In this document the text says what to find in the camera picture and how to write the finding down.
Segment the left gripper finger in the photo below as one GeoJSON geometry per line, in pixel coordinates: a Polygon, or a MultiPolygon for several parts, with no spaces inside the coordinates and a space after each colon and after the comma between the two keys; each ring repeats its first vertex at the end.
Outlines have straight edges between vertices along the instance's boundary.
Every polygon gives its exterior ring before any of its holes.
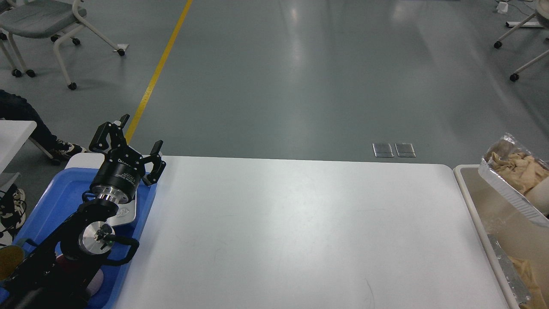
{"type": "Polygon", "coordinates": [[[106,160],[127,160],[130,158],[129,145],[123,132],[129,118],[129,114],[124,114],[117,121],[107,121],[100,125],[92,137],[89,150],[94,153],[102,153],[106,160]]]}
{"type": "Polygon", "coordinates": [[[159,139],[152,147],[148,156],[140,156],[137,160],[137,170],[142,176],[141,180],[146,186],[151,186],[159,181],[159,178],[163,174],[163,170],[167,164],[162,159],[161,148],[163,146],[163,140],[159,139]],[[147,174],[146,164],[152,164],[151,171],[147,174]]]}

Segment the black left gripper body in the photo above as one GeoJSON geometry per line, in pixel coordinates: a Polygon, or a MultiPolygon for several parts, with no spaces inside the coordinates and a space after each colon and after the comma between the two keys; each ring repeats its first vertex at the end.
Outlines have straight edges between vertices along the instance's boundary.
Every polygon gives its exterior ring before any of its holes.
{"type": "Polygon", "coordinates": [[[142,154],[104,154],[104,161],[90,184],[90,191],[112,196],[115,203],[125,205],[135,199],[141,178],[145,175],[142,154]]]}

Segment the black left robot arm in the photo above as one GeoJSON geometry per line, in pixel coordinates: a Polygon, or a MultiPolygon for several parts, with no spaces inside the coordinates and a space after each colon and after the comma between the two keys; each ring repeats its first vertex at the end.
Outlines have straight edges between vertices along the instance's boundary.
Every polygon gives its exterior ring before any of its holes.
{"type": "Polygon", "coordinates": [[[89,147],[104,161],[88,190],[92,198],[84,199],[7,276],[3,309],[83,309],[100,268],[126,265],[135,256],[139,241],[119,234],[108,219],[135,199],[139,184],[156,184],[166,162],[161,140],[147,156],[129,146],[124,136],[129,117],[98,127],[89,147]]]}

